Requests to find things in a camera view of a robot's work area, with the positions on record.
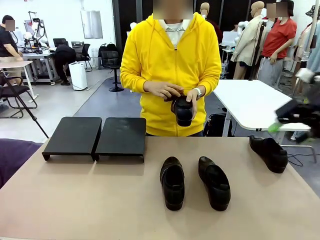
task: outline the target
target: white collared shirt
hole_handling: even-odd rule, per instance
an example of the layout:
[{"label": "white collared shirt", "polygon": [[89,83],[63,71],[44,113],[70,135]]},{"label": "white collared shirt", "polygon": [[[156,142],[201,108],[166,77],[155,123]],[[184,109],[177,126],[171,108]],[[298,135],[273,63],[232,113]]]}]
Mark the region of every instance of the white collared shirt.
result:
[{"label": "white collared shirt", "polygon": [[191,22],[190,19],[184,19],[182,22],[174,24],[166,24],[163,19],[159,19],[158,21],[165,30],[175,48],[177,47],[182,35],[185,33]]}]

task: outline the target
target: hoodie drawstring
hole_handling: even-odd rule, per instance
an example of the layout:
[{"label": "hoodie drawstring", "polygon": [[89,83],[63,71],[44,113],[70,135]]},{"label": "hoodie drawstring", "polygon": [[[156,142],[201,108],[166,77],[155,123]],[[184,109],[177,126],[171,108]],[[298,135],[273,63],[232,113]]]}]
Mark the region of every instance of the hoodie drawstring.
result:
[{"label": "hoodie drawstring", "polygon": [[153,21],[152,31],[151,31],[150,41],[149,41],[149,51],[148,51],[148,55],[147,55],[147,59],[146,59],[146,69],[147,69],[149,74],[150,74],[150,72],[149,72],[149,58],[150,58],[150,52],[151,52],[151,40],[152,40],[152,36],[154,34],[154,31],[155,31],[155,25],[156,25],[156,22]]},{"label": "hoodie drawstring", "polygon": [[196,62],[199,63],[201,61],[200,59],[200,41],[199,41],[199,25],[197,23],[197,26],[195,27],[195,57],[196,57]]}]

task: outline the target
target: purple cloth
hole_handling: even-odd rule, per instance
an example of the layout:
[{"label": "purple cloth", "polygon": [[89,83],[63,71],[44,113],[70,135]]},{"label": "purple cloth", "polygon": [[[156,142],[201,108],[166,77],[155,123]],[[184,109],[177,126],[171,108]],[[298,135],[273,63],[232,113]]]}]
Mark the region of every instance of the purple cloth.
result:
[{"label": "purple cloth", "polygon": [[33,141],[0,139],[0,189],[41,145]]}]

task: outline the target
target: wristwatch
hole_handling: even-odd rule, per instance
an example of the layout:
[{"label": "wristwatch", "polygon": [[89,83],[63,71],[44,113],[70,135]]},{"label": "wristwatch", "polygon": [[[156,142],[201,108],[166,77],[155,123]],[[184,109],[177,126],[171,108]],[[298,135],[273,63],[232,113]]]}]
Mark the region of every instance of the wristwatch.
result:
[{"label": "wristwatch", "polygon": [[202,96],[202,92],[198,87],[196,87],[194,89],[198,91],[198,96],[196,97],[196,100],[199,100],[199,98]]}]

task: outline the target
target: hand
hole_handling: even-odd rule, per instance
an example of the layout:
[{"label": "hand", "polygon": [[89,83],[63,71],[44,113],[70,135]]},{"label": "hand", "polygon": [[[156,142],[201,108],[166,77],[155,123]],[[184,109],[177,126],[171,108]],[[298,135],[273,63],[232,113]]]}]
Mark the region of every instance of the hand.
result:
[{"label": "hand", "polygon": [[191,102],[192,101],[192,106],[193,106],[193,117],[192,117],[192,120],[195,119],[196,114],[197,114],[197,98],[198,98],[198,94],[199,94],[199,92],[196,89],[192,89],[186,95],[186,101],[187,102]]},{"label": "hand", "polygon": [[184,92],[184,88],[182,86],[166,81],[146,81],[143,85],[143,89],[146,92],[163,98],[164,100],[171,98],[172,95],[180,97],[181,93]]},{"label": "hand", "polygon": [[274,52],[271,57],[270,57],[270,64],[273,65],[276,63],[277,61],[277,58],[278,58],[278,53],[277,52]]},{"label": "hand", "polygon": [[22,57],[16,57],[16,60],[18,61],[18,62],[23,62],[24,61],[24,59],[22,58]]}]

